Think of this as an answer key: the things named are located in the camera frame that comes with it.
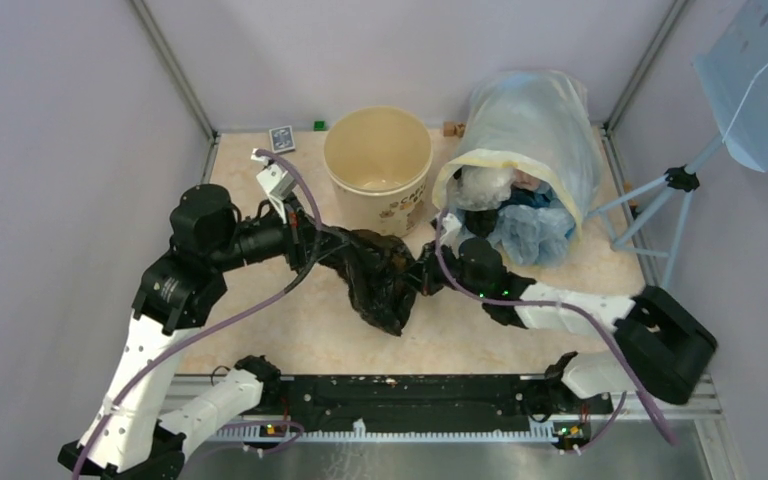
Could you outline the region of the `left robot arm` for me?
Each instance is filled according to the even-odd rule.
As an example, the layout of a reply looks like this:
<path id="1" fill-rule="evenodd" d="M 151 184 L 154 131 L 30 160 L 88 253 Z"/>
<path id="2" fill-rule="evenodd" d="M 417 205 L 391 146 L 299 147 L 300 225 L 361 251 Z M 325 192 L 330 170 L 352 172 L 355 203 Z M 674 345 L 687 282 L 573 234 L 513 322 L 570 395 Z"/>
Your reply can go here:
<path id="1" fill-rule="evenodd" d="M 312 269 L 324 225 L 309 188 L 281 188 L 267 212 L 240 214 L 229 191 L 202 184 L 172 211 L 168 250 L 142 275 L 128 336 L 102 405 L 87 431 L 58 455 L 74 478 L 174 479 L 192 454 L 230 420 L 252 408 L 268 413 L 280 386 L 254 358 L 216 386 L 164 412 L 183 351 L 216 334 L 208 317 L 226 294 L 225 274 L 284 257 L 298 279 Z"/>

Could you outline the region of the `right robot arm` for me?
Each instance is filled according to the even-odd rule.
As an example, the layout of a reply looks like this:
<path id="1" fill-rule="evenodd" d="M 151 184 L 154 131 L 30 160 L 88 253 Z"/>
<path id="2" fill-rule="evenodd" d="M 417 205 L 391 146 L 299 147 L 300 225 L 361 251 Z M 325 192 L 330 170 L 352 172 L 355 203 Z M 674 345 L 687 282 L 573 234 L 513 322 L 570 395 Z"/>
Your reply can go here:
<path id="1" fill-rule="evenodd" d="M 423 248 L 421 291 L 448 287 L 478 301 L 495 322 L 521 329 L 555 330 L 603 341 L 602 353 L 570 354 L 546 385 L 549 404 L 572 412 L 586 398 L 633 392 L 648 408 L 685 405 L 719 342 L 661 287 L 632 295 L 565 290 L 510 271 L 482 238 L 460 251 L 439 241 Z"/>

